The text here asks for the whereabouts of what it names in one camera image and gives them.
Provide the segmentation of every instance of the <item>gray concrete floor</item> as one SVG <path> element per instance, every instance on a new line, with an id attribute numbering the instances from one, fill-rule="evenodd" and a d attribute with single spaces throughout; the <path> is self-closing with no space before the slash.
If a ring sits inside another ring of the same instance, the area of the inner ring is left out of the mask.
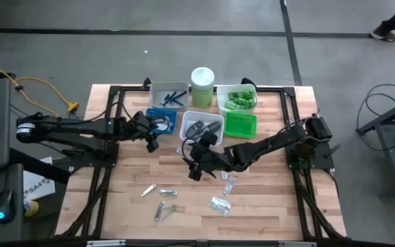
<path id="1" fill-rule="evenodd" d="M 395 1 L 390 0 L 286 2 L 294 32 L 365 34 L 395 13 Z M 0 0 L 0 27 L 285 30 L 278 0 Z M 383 153 L 367 148 L 354 131 L 368 90 L 395 83 L 395 43 L 369 38 L 295 38 L 294 43 L 302 84 L 314 87 L 321 115 L 334 134 L 332 144 L 342 145 L 334 160 L 348 236 L 395 244 L 395 200 L 378 199 L 395 186 L 394 175 Z M 218 84 L 248 77 L 257 84 L 294 85 L 284 37 L 0 34 L 0 67 L 18 77 L 49 80 L 67 99 L 80 103 L 79 115 L 85 111 L 91 84 L 141 83 L 145 77 L 189 81 L 190 72 L 199 66 L 210 67 Z M 65 114 L 66 106 L 45 85 L 24 86 L 32 99 Z M 395 88 L 379 91 L 395 97 Z M 16 91 L 12 103 L 27 113 L 38 111 Z M 371 104 L 380 113 L 394 106 L 383 98 Z M 361 123 L 372 118 L 364 109 Z M 379 147 L 375 136 L 369 134 L 367 140 Z M 38 158 L 60 156 L 15 139 L 11 145 Z M 43 222 L 44 232 L 55 223 L 50 216 Z"/>

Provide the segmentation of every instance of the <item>wooden tabletop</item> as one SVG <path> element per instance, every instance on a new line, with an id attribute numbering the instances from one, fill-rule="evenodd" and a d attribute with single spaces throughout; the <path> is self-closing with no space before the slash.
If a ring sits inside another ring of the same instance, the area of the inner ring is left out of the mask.
<path id="1" fill-rule="evenodd" d="M 100 114 L 106 107 L 109 84 L 94 84 L 91 89 L 85 119 Z M 317 106 L 310 86 L 295 87 L 300 117 L 316 112 Z M 258 117 L 257 137 L 247 140 L 224 136 L 219 151 L 227 145 L 258 141 L 272 136 L 283 124 L 280 98 L 276 93 L 259 93 L 259 105 L 254 111 Z M 150 107 L 147 92 L 125 94 L 125 107 L 131 115 L 145 112 Z M 210 108 L 197 110 L 218 113 L 214 97 Z M 237 177 L 231 194 L 225 196 L 225 180 L 203 174 L 200 182 L 188 178 L 189 168 L 176 149 L 183 113 L 173 135 L 159 137 L 159 148 L 149 154 L 145 141 L 120 143 L 117 166 L 112 171 L 101 237 L 104 239 L 240 239 L 240 240 L 297 240 L 302 239 L 294 182 L 287 169 L 284 149 L 262 156 L 248 170 L 231 172 Z M 93 169 L 82 168 L 69 179 L 56 234 L 65 231 L 84 208 Z M 342 235 L 346 235 L 336 188 L 324 171 L 312 171 L 318 207 Z M 151 184 L 155 191 L 141 197 Z M 176 197 L 161 197 L 159 189 L 177 189 Z M 228 217 L 208 207 L 213 196 L 228 200 L 232 208 Z M 166 208 L 178 208 L 161 222 L 154 216 L 160 201 Z M 313 232 L 310 210 L 307 210 L 309 228 Z"/>

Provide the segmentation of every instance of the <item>white plastic bin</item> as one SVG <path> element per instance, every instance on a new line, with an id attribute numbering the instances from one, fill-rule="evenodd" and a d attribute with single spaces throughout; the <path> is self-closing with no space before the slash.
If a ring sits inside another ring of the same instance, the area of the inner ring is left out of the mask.
<path id="1" fill-rule="evenodd" d="M 217 143 L 216 145 L 219 145 L 222 142 L 222 139 L 224 137 L 224 126 L 225 126 L 225 118 L 222 117 L 221 115 L 217 114 L 211 114 L 211 113 L 201 113 L 201 112 L 195 112 L 195 111 L 187 111 L 184 113 L 184 116 L 182 116 L 182 125 L 181 125 L 181 131 L 179 132 L 179 137 L 182 140 L 185 140 L 185 133 L 187 130 L 197 121 L 202 121 L 204 123 L 204 127 L 218 121 L 220 124 L 220 129 L 216 131 L 217 135 Z"/>
<path id="2" fill-rule="evenodd" d="M 243 91 L 254 91 L 254 103 L 255 106 L 251 109 L 247 110 L 229 110 L 225 108 L 225 103 L 229 100 L 228 94 L 229 93 L 237 93 Z M 257 92 L 255 90 L 255 86 L 251 84 L 243 84 L 243 85 L 226 85 L 226 86 L 218 86 L 217 87 L 217 105 L 219 106 L 219 114 L 225 116 L 226 112 L 233 112 L 233 113 L 243 113 L 243 114 L 251 114 L 254 112 L 255 108 L 257 107 Z"/>
<path id="3" fill-rule="evenodd" d="M 178 102 L 184 104 L 184 106 L 175 103 L 167 103 L 165 107 L 161 105 L 165 102 L 164 99 L 167 94 L 171 95 L 176 92 L 176 95 L 179 95 L 184 91 L 187 93 L 177 99 Z M 157 108 L 185 111 L 189 105 L 189 84 L 186 82 L 152 82 L 150 85 L 149 103 L 151 106 Z"/>

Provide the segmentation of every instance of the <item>computer mouse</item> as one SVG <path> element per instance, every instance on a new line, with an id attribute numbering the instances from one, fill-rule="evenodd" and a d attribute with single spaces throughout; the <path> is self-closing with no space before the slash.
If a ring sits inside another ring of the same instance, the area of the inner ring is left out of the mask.
<path id="1" fill-rule="evenodd" d="M 0 224 L 11 222 L 15 216 L 14 193 L 5 189 L 0 193 Z"/>

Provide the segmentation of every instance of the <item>blue tray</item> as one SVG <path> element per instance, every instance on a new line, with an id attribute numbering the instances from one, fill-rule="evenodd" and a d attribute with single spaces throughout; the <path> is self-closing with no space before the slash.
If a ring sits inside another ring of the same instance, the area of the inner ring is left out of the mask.
<path id="1" fill-rule="evenodd" d="M 159 108 L 148 108 L 145 112 L 148 117 L 168 117 L 170 122 L 173 124 L 170 126 L 170 129 L 165 134 L 173 134 L 175 132 L 176 126 L 176 117 L 178 116 L 178 112 L 175 110 L 167 110 L 167 109 L 159 109 Z M 155 133 L 162 133 L 162 130 L 156 129 Z"/>

